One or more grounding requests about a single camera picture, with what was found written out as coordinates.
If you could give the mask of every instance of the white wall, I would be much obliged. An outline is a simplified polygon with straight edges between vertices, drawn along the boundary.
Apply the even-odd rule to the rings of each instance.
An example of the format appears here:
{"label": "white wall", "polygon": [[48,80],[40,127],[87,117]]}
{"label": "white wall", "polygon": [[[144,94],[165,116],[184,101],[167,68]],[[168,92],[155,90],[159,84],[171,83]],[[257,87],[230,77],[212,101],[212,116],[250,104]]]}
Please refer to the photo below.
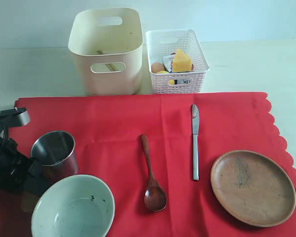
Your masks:
{"label": "white wall", "polygon": [[143,31],[192,28],[201,41],[296,38],[296,0],[0,0],[0,48],[67,46],[77,13],[131,7]]}

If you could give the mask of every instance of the brown plate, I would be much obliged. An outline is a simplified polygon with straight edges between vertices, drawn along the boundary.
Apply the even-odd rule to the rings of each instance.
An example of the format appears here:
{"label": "brown plate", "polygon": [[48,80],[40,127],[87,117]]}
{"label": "brown plate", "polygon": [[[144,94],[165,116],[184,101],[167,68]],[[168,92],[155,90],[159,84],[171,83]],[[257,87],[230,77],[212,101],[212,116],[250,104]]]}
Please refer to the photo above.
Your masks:
{"label": "brown plate", "polygon": [[288,175],[259,153],[238,150],[222,155],[212,167],[211,183],[221,205],[249,225],[279,225],[296,206],[295,188]]}

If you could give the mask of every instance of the basket handle hole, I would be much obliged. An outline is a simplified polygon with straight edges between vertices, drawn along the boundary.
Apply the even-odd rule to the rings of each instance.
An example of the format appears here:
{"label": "basket handle hole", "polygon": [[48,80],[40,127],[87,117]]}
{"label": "basket handle hole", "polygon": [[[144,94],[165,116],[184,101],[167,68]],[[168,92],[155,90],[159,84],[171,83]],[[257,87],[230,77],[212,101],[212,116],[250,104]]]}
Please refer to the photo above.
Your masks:
{"label": "basket handle hole", "polygon": [[119,26],[122,23],[123,19],[119,16],[101,16],[97,18],[97,24],[99,26]]}
{"label": "basket handle hole", "polygon": [[177,43],[179,41],[178,37],[166,37],[160,40],[160,43]]}
{"label": "basket handle hole", "polygon": [[191,83],[191,79],[184,78],[184,79],[171,79],[168,81],[168,84],[171,86],[178,86],[178,85],[188,85]]}
{"label": "basket handle hole", "polygon": [[120,73],[125,70],[124,63],[95,63],[90,67],[93,73]]}

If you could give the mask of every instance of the table surface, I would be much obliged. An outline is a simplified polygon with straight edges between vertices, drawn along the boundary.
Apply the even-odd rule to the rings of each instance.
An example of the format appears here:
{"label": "table surface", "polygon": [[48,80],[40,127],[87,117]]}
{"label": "table surface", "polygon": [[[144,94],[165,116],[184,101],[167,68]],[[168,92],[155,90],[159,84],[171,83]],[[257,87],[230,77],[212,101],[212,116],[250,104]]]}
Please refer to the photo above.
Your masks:
{"label": "table surface", "polygon": [[[265,91],[296,168],[296,39],[202,43],[210,70],[201,92]],[[139,94],[151,94],[146,46]],[[0,50],[0,110],[20,97],[82,96],[67,48]]]}

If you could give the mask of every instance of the cup rim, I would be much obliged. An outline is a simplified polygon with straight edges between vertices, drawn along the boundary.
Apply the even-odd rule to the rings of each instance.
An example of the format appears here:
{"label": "cup rim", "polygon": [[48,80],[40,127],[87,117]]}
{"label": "cup rim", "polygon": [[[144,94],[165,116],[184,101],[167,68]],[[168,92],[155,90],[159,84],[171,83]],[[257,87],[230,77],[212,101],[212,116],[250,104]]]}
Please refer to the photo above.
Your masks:
{"label": "cup rim", "polygon": [[64,159],[62,159],[61,161],[58,161],[58,162],[56,162],[56,163],[54,163],[54,164],[41,164],[41,165],[44,166],[44,167],[53,167],[53,166],[57,166],[57,165],[59,165],[59,163],[62,163],[62,162],[64,162],[65,160],[67,160],[67,159],[68,159],[68,158],[74,153],[74,149],[75,149],[75,139],[74,139],[74,136],[73,136],[71,133],[69,133],[69,132],[67,132],[67,131],[64,131],[64,130],[54,130],[54,131],[50,131],[50,132],[48,132],[48,133],[45,133],[45,134],[41,135],[39,138],[36,139],[36,141],[33,143],[32,148],[31,148],[31,157],[33,157],[33,147],[38,143],[38,141],[39,141],[42,137],[47,136],[48,134],[51,134],[51,133],[55,133],[55,132],[63,132],[63,133],[68,134],[68,135],[72,138],[72,140],[73,140],[73,142],[74,142],[74,144],[73,144],[73,148],[72,148],[71,152],[66,156],[66,158],[64,158]]}
{"label": "cup rim", "polygon": [[112,193],[112,190],[109,188],[109,186],[108,186],[108,185],[107,185],[102,179],[100,179],[100,178],[98,178],[98,177],[96,177],[96,176],[89,175],[89,174],[77,174],[77,175],[69,176],[69,177],[67,177],[67,178],[64,178],[64,179],[62,179],[62,180],[56,182],[56,183],[53,184],[51,187],[49,187],[49,188],[45,191],[45,193],[43,193],[43,195],[39,198],[38,202],[37,202],[36,205],[35,205],[35,208],[34,208],[34,211],[33,211],[33,213],[32,213],[32,217],[31,217],[31,233],[32,233],[32,236],[33,236],[33,237],[36,237],[36,236],[34,235],[34,233],[33,233],[33,225],[34,225],[35,213],[37,212],[37,209],[38,209],[38,207],[39,207],[39,205],[40,205],[42,199],[44,198],[44,196],[45,196],[48,192],[53,191],[54,189],[57,190],[58,186],[59,186],[61,183],[66,182],[66,181],[68,181],[68,180],[70,180],[70,179],[77,179],[77,178],[78,178],[78,179],[81,179],[81,178],[90,178],[90,179],[93,179],[93,180],[99,181],[99,182],[100,182],[101,184],[103,184],[103,185],[106,187],[106,189],[108,190],[108,192],[109,192],[109,194],[110,194],[110,197],[111,197],[111,199],[112,199],[112,210],[113,210],[113,214],[112,214],[112,216],[111,216],[111,218],[110,218],[110,222],[109,222],[109,224],[108,224],[108,226],[107,226],[107,228],[106,228],[106,230],[105,230],[103,236],[106,236],[106,235],[107,235],[107,233],[109,232],[109,230],[110,230],[110,228],[111,228],[111,226],[112,226],[112,223],[113,223],[113,220],[114,220],[114,217],[115,217],[115,200],[114,200],[114,195],[113,195],[113,193]]}

